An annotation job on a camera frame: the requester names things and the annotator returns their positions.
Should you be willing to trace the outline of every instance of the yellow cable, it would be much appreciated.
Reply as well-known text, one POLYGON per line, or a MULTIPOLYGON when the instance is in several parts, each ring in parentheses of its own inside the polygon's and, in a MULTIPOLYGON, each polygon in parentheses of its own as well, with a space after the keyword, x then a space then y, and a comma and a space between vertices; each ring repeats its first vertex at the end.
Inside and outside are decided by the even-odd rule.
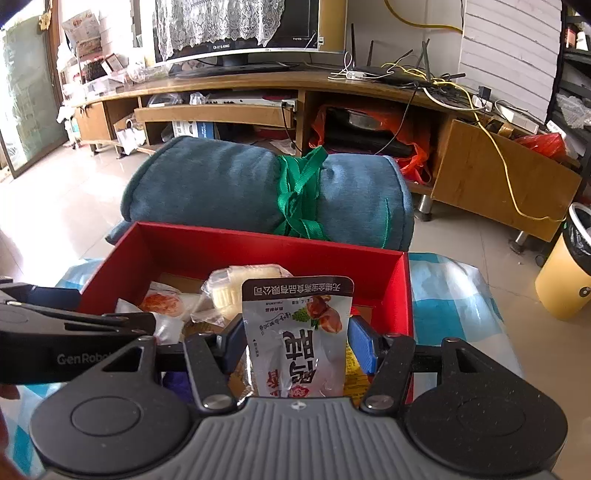
MULTIPOLYGON (((470 93, 462 86, 458 85, 457 83, 453 83, 453 82, 436 82, 437 85, 441 85, 441 84, 445 84, 445 85, 453 85, 455 88, 462 90, 466 96, 468 97, 468 101, 470 102, 470 108, 474 108, 474 104, 472 103, 472 97, 470 95, 470 93)), ((532 217, 530 215, 526 215, 525 213, 523 213, 518 205, 517 205, 517 201, 515 200, 515 195, 513 194, 513 186, 511 185, 511 179, 509 178, 509 168, 507 167, 507 161, 505 160, 505 157, 503 156, 503 153, 501 152, 501 149, 499 148, 499 145, 496 143, 495 139, 493 138, 493 136, 491 135, 491 133, 482 126, 480 119, 478 118, 478 115, 474 113, 474 117, 476 118, 476 123, 478 124, 478 126, 480 127, 480 129, 487 134, 488 138, 491 139, 492 144, 495 146, 496 151, 498 152, 501 160, 503 161, 503 166, 505 167, 505 177, 507 179, 507 186, 509 187, 509 193, 511 194, 511 200, 513 200, 513 206, 515 207, 515 210, 517 211, 517 213, 519 213, 522 217, 527 218, 529 220, 539 220, 539 221, 544 221, 544 220, 550 220, 552 222, 564 222, 566 220, 566 217, 564 217, 563 219, 560 220, 556 220, 553 219, 549 216, 545 216, 542 218, 538 218, 538 217, 532 217)))
POLYGON ((403 19, 400 15, 398 15, 394 9, 392 8, 392 5, 390 5, 390 2, 388 0, 384 0, 384 3, 386 5, 386 7, 388 7, 388 10, 390 10, 390 13, 395 16, 396 18, 398 18, 402 23, 410 25, 411 27, 417 27, 417 28, 445 28, 447 30, 453 30, 456 31, 458 33, 464 33, 463 30, 459 27, 454 27, 453 25, 425 25, 422 23, 415 23, 415 22, 409 22, 408 20, 403 19))
MULTIPOLYGON (((397 68, 402 69, 405 73, 408 73, 408 74, 413 75, 415 77, 422 78, 423 80, 427 79, 427 75, 418 69, 407 70, 404 67, 398 65, 397 63, 384 63, 382 65, 382 68, 385 66, 397 67, 397 68)), ((464 92, 466 94, 466 97, 468 98, 468 102, 470 103, 470 108, 474 108, 474 103, 472 103, 472 96, 461 85, 458 85, 457 83, 453 83, 453 82, 448 82, 448 81, 440 79, 440 78, 433 79, 433 84, 434 85, 452 85, 454 88, 461 90, 462 92, 464 92)), ((499 154, 501 160, 503 161, 503 166, 505 167, 505 177, 507 179, 507 186, 509 187, 509 193, 511 194, 511 200, 513 201, 513 206, 515 207, 515 210, 517 211, 517 213, 519 213, 522 217, 527 218, 529 220, 539 220, 539 221, 550 220, 552 222, 564 222, 566 220, 566 217, 564 217, 563 219, 560 219, 560 220, 553 219, 549 216, 545 216, 543 218, 538 218, 538 217, 533 217, 531 215, 527 215, 519 209, 519 206, 517 205, 517 200, 515 200, 515 194, 513 193, 513 185, 511 184, 511 179, 509 178, 509 168, 507 166, 507 161, 505 160, 505 157, 504 157, 503 153, 501 152, 499 145, 496 143, 494 137, 491 135, 491 133, 486 128, 484 128, 482 126, 482 123, 480 122, 480 119, 478 118, 478 115, 476 114, 476 112, 474 112, 474 118, 476 118, 476 124, 480 127, 480 129, 488 136, 488 138, 491 139, 492 144, 495 146, 497 153, 499 154)))

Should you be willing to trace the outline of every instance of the blue checkered cloth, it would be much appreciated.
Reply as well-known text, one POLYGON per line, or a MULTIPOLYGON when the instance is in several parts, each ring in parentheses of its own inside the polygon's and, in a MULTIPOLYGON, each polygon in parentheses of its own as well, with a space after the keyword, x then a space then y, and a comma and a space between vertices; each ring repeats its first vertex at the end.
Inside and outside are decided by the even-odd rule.
MULTIPOLYGON (((522 376, 501 314, 479 270, 436 254, 409 254, 409 259, 417 343, 439 345, 445 337, 459 337, 522 376)), ((80 290, 100 263, 88 260, 71 267, 58 286, 80 290)), ((436 374, 415 374, 415 397, 435 387, 436 381, 436 374)), ((31 414, 60 385, 19 387, 20 400, 0 400, 10 437, 7 455, 26 475, 43 471, 28 435, 31 414)))

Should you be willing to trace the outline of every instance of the screw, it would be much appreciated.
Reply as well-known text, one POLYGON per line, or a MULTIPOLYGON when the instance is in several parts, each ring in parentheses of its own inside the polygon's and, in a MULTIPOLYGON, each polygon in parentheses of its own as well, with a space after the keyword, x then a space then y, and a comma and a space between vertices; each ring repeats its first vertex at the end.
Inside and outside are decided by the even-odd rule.
POLYGON ((223 410, 232 405, 232 399, 228 395, 209 395, 203 400, 203 406, 209 410, 223 410))
POLYGON ((306 408, 307 406, 308 405, 306 405, 301 400, 295 401, 290 405, 290 407, 293 408, 294 410, 304 410, 304 408, 306 408))
POLYGON ((387 410, 394 405, 394 399, 390 395, 372 395, 365 400, 365 405, 371 410, 387 410))

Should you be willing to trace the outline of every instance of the rolled blue blanket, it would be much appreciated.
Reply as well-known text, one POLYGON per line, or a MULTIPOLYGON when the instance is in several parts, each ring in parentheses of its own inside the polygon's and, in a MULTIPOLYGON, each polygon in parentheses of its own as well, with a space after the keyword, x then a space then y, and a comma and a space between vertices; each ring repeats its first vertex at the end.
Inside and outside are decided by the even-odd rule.
POLYGON ((303 158, 260 147, 178 137, 130 179, 116 243, 136 221, 326 239, 408 251, 414 218, 396 162, 383 155, 303 158))

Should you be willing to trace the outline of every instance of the red box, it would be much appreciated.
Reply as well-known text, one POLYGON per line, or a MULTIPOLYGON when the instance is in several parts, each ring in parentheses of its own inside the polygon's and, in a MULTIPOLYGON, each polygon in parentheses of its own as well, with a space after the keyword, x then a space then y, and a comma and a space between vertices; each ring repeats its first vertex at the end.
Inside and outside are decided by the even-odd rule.
POLYGON ((229 265, 278 264, 295 276, 345 275, 354 305, 372 308, 378 333, 413 336, 408 254, 262 233, 139 222, 82 291, 79 311, 112 313, 118 298, 139 305, 152 280, 168 273, 207 280, 229 265))

